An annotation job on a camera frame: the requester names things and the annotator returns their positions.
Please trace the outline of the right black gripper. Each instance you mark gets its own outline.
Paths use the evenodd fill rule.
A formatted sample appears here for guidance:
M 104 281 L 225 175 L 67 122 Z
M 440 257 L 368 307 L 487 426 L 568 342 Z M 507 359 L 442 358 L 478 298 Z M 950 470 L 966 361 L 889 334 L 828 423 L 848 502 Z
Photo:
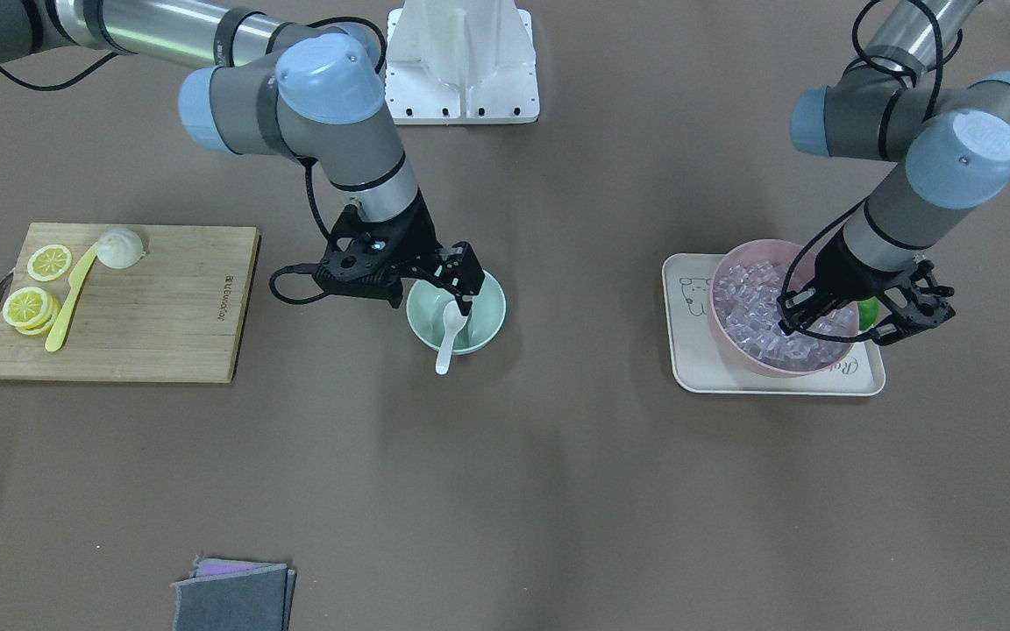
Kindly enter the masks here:
M 403 212 L 388 220 L 388 235 L 393 237 L 388 285 L 396 285 L 405 277 L 426 280 L 452 296 L 461 315 L 470 315 L 485 280 L 484 269 L 468 241 L 458 241 L 450 247 L 438 243 L 421 191 Z

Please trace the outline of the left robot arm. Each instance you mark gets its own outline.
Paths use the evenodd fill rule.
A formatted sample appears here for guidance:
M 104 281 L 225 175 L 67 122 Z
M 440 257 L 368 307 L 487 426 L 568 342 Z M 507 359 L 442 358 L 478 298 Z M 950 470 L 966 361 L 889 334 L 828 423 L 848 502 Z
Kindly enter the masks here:
M 855 207 L 819 232 L 813 279 L 778 299 L 786 334 L 874 298 L 886 318 L 857 335 L 887 346 L 953 318 L 950 287 L 926 250 L 1010 181 L 1010 71 L 943 89 L 974 1 L 901 1 L 837 84 L 810 89 L 791 116 L 808 154 L 893 163 Z

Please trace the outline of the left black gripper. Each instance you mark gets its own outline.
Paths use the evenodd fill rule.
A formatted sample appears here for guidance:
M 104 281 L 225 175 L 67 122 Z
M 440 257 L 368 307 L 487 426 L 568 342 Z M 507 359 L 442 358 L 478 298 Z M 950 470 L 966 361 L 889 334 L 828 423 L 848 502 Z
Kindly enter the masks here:
M 822 334 L 810 330 L 809 326 L 841 308 L 852 312 L 852 302 L 873 298 L 886 283 L 887 272 L 861 262 L 847 247 L 844 231 L 839 230 L 818 252 L 810 287 L 785 291 L 778 296 L 780 319 L 777 328 L 787 336 L 850 338 L 851 334 Z

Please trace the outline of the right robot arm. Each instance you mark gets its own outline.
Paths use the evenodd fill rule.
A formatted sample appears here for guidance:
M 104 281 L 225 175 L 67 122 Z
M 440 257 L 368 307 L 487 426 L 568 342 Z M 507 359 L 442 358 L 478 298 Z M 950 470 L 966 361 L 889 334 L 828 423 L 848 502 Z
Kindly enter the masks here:
M 311 277 L 321 298 L 398 307 L 404 281 L 419 279 L 469 315 L 485 273 L 472 245 L 437 240 L 386 104 L 388 48 L 375 25 L 299 25 L 209 1 L 0 1 L 0 67 L 64 46 L 191 67 L 179 113 L 197 144 L 295 161 L 306 188 L 321 167 L 344 210 L 320 226 L 326 248 L 317 262 L 284 268 Z

